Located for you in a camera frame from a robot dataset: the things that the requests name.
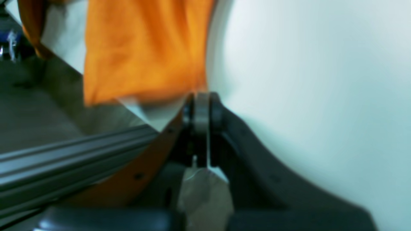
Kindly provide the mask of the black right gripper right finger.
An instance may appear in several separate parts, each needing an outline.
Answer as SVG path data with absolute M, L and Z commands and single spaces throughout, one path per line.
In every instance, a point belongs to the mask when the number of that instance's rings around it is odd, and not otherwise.
M 220 167 L 234 213 L 227 231 L 375 231 L 368 212 L 286 167 L 216 93 L 193 104 L 198 165 Z

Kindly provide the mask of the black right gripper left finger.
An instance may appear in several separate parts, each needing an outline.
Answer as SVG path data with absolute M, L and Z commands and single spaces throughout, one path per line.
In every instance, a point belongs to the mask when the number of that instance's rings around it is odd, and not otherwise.
M 169 164 L 189 167 L 194 153 L 191 120 L 194 95 L 184 101 L 177 115 L 130 164 L 108 180 L 49 207 L 37 231 L 184 231 L 185 216 L 174 209 L 172 187 L 154 190 L 159 206 L 138 207 Z

